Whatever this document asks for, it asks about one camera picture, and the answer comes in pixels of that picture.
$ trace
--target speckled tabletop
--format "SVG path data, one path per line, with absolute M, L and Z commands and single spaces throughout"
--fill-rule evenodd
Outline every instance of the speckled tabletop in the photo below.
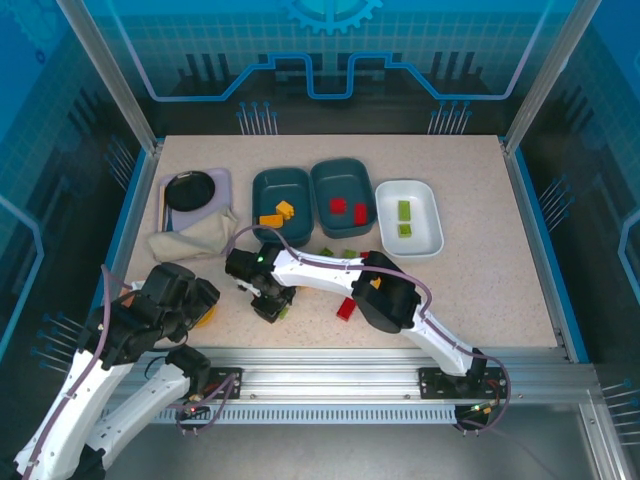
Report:
M 233 211 L 239 228 L 251 222 L 251 184 L 260 171 L 279 166 L 310 170 L 322 160 L 354 157 L 369 171 L 375 189 L 383 181 L 415 178 L 434 191 L 444 249 L 402 268 L 426 282 L 431 311 L 464 341 L 479 347 L 556 346 L 549 314 L 516 206 L 498 139 L 494 136 L 175 136 L 167 137 L 129 264 L 128 281 L 146 277 L 155 261 L 147 245 L 154 231 L 156 181 L 185 170 L 225 167 L 231 171 Z M 238 241 L 256 250 L 252 234 Z M 316 223 L 301 250 L 328 247 L 382 250 L 377 224 L 362 237 L 332 240 Z M 221 258 L 179 262 L 210 280 L 222 293 L 208 325 L 191 331 L 193 346 L 403 348 L 405 337 L 379 332 L 356 311 L 349 322 L 336 317 L 343 298 L 300 291 L 283 320 L 260 319 L 224 273 Z

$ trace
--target white tray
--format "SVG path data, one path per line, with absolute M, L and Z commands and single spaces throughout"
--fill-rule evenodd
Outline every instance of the white tray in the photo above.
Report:
M 398 220 L 398 202 L 408 200 L 411 221 Z M 433 190 L 417 180 L 391 180 L 376 189 L 376 205 L 382 246 L 398 261 L 433 257 L 444 247 L 442 225 Z M 398 225 L 411 224 L 411 237 L 400 238 Z

